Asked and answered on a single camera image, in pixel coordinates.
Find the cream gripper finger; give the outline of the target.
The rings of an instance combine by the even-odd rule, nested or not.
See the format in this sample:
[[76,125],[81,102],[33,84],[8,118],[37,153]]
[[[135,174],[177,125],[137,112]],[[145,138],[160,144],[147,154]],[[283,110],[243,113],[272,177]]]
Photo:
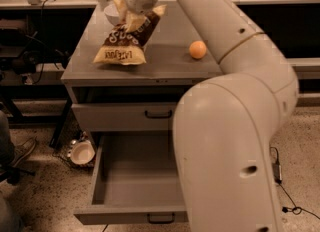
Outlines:
[[127,6],[125,0],[113,0],[115,7],[118,11],[119,20],[125,21],[127,15]]
[[126,31],[128,33],[136,31],[140,26],[144,24],[147,20],[147,17],[144,14],[135,14],[127,12],[126,15]]

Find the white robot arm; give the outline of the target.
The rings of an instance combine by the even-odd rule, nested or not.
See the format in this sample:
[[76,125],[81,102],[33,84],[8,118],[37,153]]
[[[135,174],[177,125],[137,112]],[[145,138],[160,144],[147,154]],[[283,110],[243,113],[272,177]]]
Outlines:
[[[125,0],[132,12],[157,0]],[[179,101],[173,145],[192,232],[283,232],[269,155],[292,114],[297,76],[230,0],[177,0],[222,74]]]

